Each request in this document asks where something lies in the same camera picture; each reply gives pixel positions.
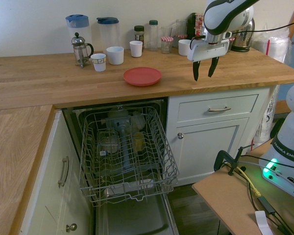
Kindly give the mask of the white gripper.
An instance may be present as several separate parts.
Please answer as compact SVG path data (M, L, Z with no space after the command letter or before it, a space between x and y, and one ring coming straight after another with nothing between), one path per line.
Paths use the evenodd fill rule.
M225 39L217 44L209 44L205 40L194 40L191 42L190 46L191 49L187 59L193 62L194 80L198 81L200 61L212 58L211 66L208 71L208 76L212 77L218 65L218 57L227 53L229 40Z

